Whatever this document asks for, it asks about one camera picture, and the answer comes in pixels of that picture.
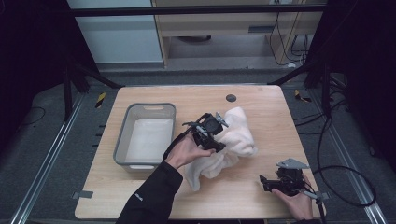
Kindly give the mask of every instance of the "black sleeve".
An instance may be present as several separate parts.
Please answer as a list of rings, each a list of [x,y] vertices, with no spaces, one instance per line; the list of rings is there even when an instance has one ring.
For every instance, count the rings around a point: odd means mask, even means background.
[[[182,175],[163,161],[125,204],[117,224],[166,223]]]
[[[293,222],[292,224],[320,224],[320,220],[319,219],[310,219],[310,220],[300,220],[300,221],[296,221]]]

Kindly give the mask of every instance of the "human hand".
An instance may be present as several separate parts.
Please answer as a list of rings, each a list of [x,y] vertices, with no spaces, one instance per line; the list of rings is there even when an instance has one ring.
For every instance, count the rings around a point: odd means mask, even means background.
[[[303,174],[303,178],[307,185],[311,185],[305,174]],[[311,198],[306,196],[304,193],[300,192],[292,197],[287,196],[278,189],[272,189],[272,193],[286,204],[289,211],[297,221],[303,219],[310,220],[314,218]]]
[[[165,161],[175,169],[178,169],[180,166],[188,164],[200,157],[209,157],[215,152],[216,150],[214,148],[209,150],[199,148],[195,144],[192,134],[189,133],[174,146]]]

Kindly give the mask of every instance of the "tape strip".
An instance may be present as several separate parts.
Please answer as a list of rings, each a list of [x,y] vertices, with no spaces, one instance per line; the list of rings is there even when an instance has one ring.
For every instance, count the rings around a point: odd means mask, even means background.
[[[72,199],[79,199],[79,198],[91,198],[93,195],[93,191],[85,191],[82,190],[80,192],[74,192],[72,195]]]
[[[295,97],[297,100],[301,100],[301,101],[304,101],[304,102],[308,102],[308,103],[312,102],[311,98],[302,97],[302,96],[300,95],[300,92],[299,92],[298,90],[294,90],[294,97]]]
[[[105,92],[100,93],[98,100],[96,101],[95,108],[99,108],[102,105],[103,101],[105,100],[105,97],[106,97]]]

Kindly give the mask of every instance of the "wrist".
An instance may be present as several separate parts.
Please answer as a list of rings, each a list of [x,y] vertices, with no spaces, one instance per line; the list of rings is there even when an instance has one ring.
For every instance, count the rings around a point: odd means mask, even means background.
[[[178,169],[178,168],[180,168],[180,166],[181,166],[181,163],[180,162],[178,162],[174,157],[168,157],[166,160],[165,160],[165,162],[166,163],[168,163],[169,165],[171,165],[173,168],[175,168],[176,170]]]

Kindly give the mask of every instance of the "camera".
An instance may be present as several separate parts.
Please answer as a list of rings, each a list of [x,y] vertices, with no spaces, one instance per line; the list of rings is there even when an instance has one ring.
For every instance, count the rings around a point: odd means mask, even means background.
[[[223,131],[222,125],[229,127],[219,113],[216,113],[215,117],[210,113],[205,113],[195,122],[186,122],[183,125],[190,126],[185,133],[192,132],[197,146],[201,145],[205,150],[214,148],[216,152],[220,152],[225,148],[223,143],[214,139],[214,135]]]
[[[294,159],[287,159],[279,162],[277,166],[279,166],[276,172],[278,180],[268,180],[260,175],[260,182],[265,191],[278,189],[288,196],[294,196],[305,189],[302,169],[309,168],[308,165]]]

